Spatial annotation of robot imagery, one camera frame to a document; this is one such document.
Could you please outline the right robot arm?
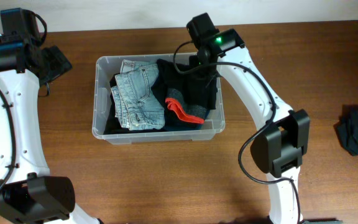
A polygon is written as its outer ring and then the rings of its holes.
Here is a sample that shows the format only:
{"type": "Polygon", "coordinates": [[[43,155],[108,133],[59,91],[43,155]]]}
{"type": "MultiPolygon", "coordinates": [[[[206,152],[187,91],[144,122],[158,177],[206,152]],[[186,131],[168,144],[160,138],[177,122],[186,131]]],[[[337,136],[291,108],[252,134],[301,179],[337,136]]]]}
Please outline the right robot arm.
{"type": "Polygon", "coordinates": [[[310,117],[294,111],[270,87],[255,66],[240,35],[216,28],[207,13],[187,23],[199,65],[192,72],[210,69],[235,90],[257,129],[238,153],[241,171],[252,181],[268,186],[270,223],[306,223],[301,214],[298,178],[308,149],[310,117]]]}

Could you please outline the black garment with red waistband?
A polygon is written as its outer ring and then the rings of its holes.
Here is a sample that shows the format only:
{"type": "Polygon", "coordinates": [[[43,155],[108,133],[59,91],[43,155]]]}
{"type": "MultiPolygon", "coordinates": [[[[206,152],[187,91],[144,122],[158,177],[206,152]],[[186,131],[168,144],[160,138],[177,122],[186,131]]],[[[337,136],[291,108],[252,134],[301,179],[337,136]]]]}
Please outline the black garment with red waistband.
{"type": "Polygon", "coordinates": [[[181,75],[179,70],[189,70],[197,65],[197,60],[193,60],[189,65],[173,64],[167,60],[158,59],[158,79],[162,79],[169,88],[187,92],[191,103],[200,103],[202,106],[208,106],[211,110],[216,108],[217,86],[216,79],[211,81],[202,78],[199,73],[181,75]]]}

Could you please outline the light blue jeans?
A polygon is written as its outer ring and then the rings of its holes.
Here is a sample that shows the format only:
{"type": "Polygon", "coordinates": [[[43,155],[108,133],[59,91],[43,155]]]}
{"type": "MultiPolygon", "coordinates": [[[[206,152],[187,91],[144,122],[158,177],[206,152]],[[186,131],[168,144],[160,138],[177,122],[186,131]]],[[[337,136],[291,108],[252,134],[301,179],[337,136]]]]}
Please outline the light blue jeans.
{"type": "Polygon", "coordinates": [[[164,108],[152,92],[157,78],[156,63],[122,61],[120,73],[113,78],[115,85],[111,87],[115,117],[122,128],[142,131],[165,126],[164,108]]]}

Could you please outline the blue garment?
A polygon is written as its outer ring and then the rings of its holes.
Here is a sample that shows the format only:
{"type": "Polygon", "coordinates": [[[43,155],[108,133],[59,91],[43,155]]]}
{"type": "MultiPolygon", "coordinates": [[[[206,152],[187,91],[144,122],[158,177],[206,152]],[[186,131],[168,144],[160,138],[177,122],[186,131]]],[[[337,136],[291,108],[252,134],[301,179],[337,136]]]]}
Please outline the blue garment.
{"type": "Polygon", "coordinates": [[[151,90],[164,109],[164,131],[200,129],[209,115],[208,106],[191,103],[187,92],[169,88],[162,79],[158,79],[151,90]]]}

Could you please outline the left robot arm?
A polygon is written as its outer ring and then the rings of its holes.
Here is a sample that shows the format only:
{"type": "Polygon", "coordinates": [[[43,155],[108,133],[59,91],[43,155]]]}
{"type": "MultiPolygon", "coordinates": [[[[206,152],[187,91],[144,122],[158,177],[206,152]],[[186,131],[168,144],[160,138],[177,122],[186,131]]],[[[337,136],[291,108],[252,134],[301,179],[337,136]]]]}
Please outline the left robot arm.
{"type": "Polygon", "coordinates": [[[0,216],[11,223],[97,223],[68,177],[50,175],[40,138],[39,89],[71,69],[47,25],[22,9],[0,12],[0,216]]]}

